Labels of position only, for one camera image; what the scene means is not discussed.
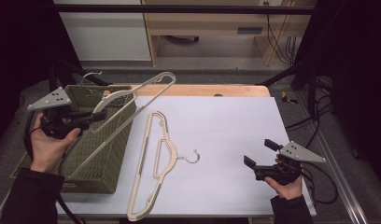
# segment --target clothes hanger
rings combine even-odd
[[[144,159],[145,159],[148,140],[149,140],[150,126],[151,126],[153,117],[157,117],[160,119],[160,125],[162,127],[162,133],[163,133],[162,138],[159,140],[159,144],[158,144],[158,148],[157,148],[157,154],[156,154],[155,166],[154,166],[154,174],[153,174],[153,177],[158,180],[158,183],[156,185],[155,190],[153,190],[152,195],[147,200],[147,206],[144,208],[144,210],[142,210],[141,212],[138,212],[138,213],[134,213],[134,204],[135,204],[135,199],[136,199],[136,195],[138,192],[138,185],[139,185],[141,175],[142,175],[142,169],[144,166]],[[160,154],[161,154],[162,144],[165,144],[167,146],[169,152],[170,152],[170,161],[169,161],[168,165],[164,168],[162,173],[158,174],[159,158],[160,158]],[[185,157],[178,157],[178,154],[176,152],[176,147],[174,146],[173,142],[171,142],[169,134],[168,134],[166,117],[160,111],[154,111],[154,112],[149,113],[148,121],[147,121],[147,128],[146,128],[146,132],[144,135],[144,142],[143,142],[141,155],[140,155],[140,161],[138,163],[138,169],[137,169],[137,173],[135,176],[135,182],[133,185],[132,197],[130,199],[129,208],[127,211],[127,217],[129,218],[130,221],[140,220],[140,219],[146,217],[150,213],[150,211],[153,208],[153,205],[156,202],[159,191],[162,187],[162,182],[163,182],[165,176],[176,165],[176,160],[185,160],[189,163],[196,163],[200,160],[200,155],[197,153],[197,150],[193,150],[193,152],[196,153],[196,155],[197,155],[196,161],[190,161]]]
[[[93,113],[101,112],[109,103],[112,101],[126,95],[132,94],[134,97],[131,101],[129,101],[126,105],[124,105],[120,110],[118,110],[111,118],[109,118],[104,124],[102,124],[97,129],[91,129],[92,133],[98,133],[100,132],[113,118],[115,118],[117,115],[120,114],[121,111],[126,109],[133,101],[135,101],[138,97],[138,92],[145,88],[147,85],[161,82],[164,77],[170,77],[171,82],[168,83],[164,88],[162,88],[155,96],[153,96],[152,99],[150,99],[146,104],[139,106],[138,109],[135,110],[135,112],[127,119],[125,120],[119,128],[117,128],[97,149],[94,150],[94,152],[83,162],[79,165],[77,169],[72,172],[71,175],[67,175],[64,172],[64,165],[67,162],[67,158],[69,158],[69,154],[72,152],[72,148],[74,148],[77,144],[80,143],[81,140],[77,140],[73,147],[71,147],[67,153],[66,156],[63,158],[62,162],[60,163],[59,167],[59,174],[64,176],[66,179],[74,178],[74,176],[79,173],[79,171],[86,166],[112,139],[115,138],[116,135],[118,135],[121,130],[123,130],[130,122],[133,121],[135,116],[137,116],[141,111],[143,111],[148,105],[150,105],[156,98],[158,98],[160,95],[162,95],[168,88],[170,88],[174,83],[176,83],[176,76],[171,72],[163,72],[158,74],[157,76],[147,80],[146,82],[142,83],[141,85],[137,86],[136,88],[128,91],[115,91],[109,94],[107,97],[103,97],[101,102],[94,108]]]

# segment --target floor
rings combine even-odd
[[[117,64],[115,67],[100,67],[97,66],[98,63],[86,63],[85,68],[104,70],[101,79],[117,83],[140,83],[160,71],[168,70],[176,74],[177,83],[253,85],[288,67],[279,60],[275,60],[270,67],[264,66],[256,48],[255,41],[249,36],[201,36],[199,42],[165,37],[161,42],[156,66],[127,62],[123,63],[122,67],[117,67]],[[284,78],[269,88],[271,95],[276,99],[285,126],[309,116],[305,110],[307,91],[292,91],[289,87],[291,79],[292,77]],[[291,102],[283,102],[282,91],[286,92]],[[23,91],[23,104],[0,141],[0,203],[13,181],[9,175],[24,153],[21,139],[27,116],[25,106],[47,92],[47,82]],[[324,90],[317,90],[317,98],[326,93]],[[327,106],[326,109],[331,108],[329,98],[321,100],[320,108],[324,105]],[[292,131],[288,131],[289,139],[305,146],[316,127],[314,122],[297,130],[291,129]],[[333,177],[340,192],[335,203],[317,204],[315,223],[381,223],[381,183],[367,161],[353,157],[351,143],[348,142],[334,110],[320,117],[317,135],[309,149],[329,159],[328,165],[320,167]],[[321,201],[328,201],[333,197],[332,184],[320,172],[312,172],[316,184],[316,197]],[[255,218],[254,223],[270,223],[270,219]]]

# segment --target plastic basket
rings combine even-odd
[[[93,111],[101,101],[102,94],[106,91],[125,91],[129,86],[67,86],[65,92],[72,101],[72,106],[79,111]],[[106,106],[108,117],[127,104],[133,95],[120,97]],[[85,132],[81,142],[72,148],[63,165],[64,173],[71,175],[125,120],[135,112],[135,103],[131,103],[120,112],[100,132]],[[105,121],[93,124],[95,130]],[[129,138],[132,122],[129,123],[118,135],[115,136],[74,178],[66,180],[62,192],[72,193],[114,193],[118,184],[120,168],[123,161],[124,150]],[[17,176],[21,167],[30,167],[31,160],[26,154],[21,159],[12,177]]]

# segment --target white table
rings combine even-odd
[[[147,99],[140,96],[137,106]],[[195,164],[176,162],[162,183],[150,217],[256,217],[273,213],[270,199],[275,192],[263,181],[255,180],[252,170],[243,164],[243,157],[249,156],[258,165],[272,165],[276,153],[263,145],[264,139],[281,145],[289,141],[275,99],[162,96],[134,119],[116,193],[64,194],[74,214],[126,217],[147,116],[155,110],[166,116],[178,155],[192,160],[193,150],[197,149],[201,159]],[[152,125],[160,130],[157,124]],[[160,133],[155,134],[154,129],[151,136],[156,138]],[[151,137],[149,142],[135,212],[145,207],[157,182],[152,177],[156,141]],[[162,152],[160,164],[167,158],[168,153]],[[316,210],[306,188],[303,195],[314,216]]]

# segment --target person's right hand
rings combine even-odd
[[[65,151],[75,143],[80,129],[72,130],[65,139],[48,137],[40,129],[42,114],[36,117],[34,131],[31,133],[34,160],[30,169],[41,173],[54,173]]]
[[[298,198],[302,196],[302,175],[293,182],[285,186],[280,185],[274,179],[269,176],[264,178],[264,181],[277,192],[279,198],[285,198],[287,200]]]

